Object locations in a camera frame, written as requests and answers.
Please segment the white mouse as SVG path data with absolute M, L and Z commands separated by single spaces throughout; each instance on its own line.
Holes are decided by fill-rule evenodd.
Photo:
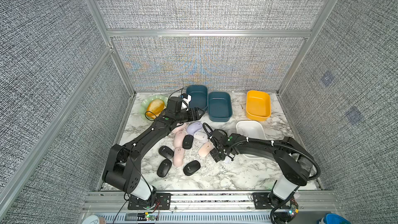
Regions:
M 206 143 L 208 141 L 208 136 L 205 132 L 202 131 L 197 131 L 194 133 L 193 137 L 203 143 Z
M 228 156 L 226 156 L 223 162 L 226 163 L 226 164 L 228 164 L 228 163 L 231 162 L 231 158 L 228 157 Z

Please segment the white storage box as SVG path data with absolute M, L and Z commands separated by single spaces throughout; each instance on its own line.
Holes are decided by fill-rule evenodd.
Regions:
M 236 124 L 237 133 L 249 138 L 266 140 L 267 137 L 264 133 L 263 126 L 253 120 L 239 121 Z

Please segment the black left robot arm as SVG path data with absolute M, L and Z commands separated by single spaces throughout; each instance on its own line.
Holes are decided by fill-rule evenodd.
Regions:
M 145 154 L 161 139 L 168 136 L 179 124 L 200 120 L 205 111 L 186 108 L 182 97 L 172 96 L 167 106 L 138 137 L 124 145 L 114 145 L 109 151 L 103 171 L 103 182 L 142 200 L 152 200 L 155 189 L 141 173 Z

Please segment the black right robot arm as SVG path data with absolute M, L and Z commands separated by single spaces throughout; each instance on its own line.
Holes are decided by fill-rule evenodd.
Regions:
M 226 158 L 234 160 L 237 155 L 254 155 L 278 164 L 282 176 L 268 195 L 273 205 L 292 199 L 300 187 L 321 175 L 314 157 L 292 137 L 262 140 L 237 133 L 228 135 L 224 130 L 212 129 L 207 123 L 203 123 L 203 129 L 214 146 L 210 154 L 215 162 Z

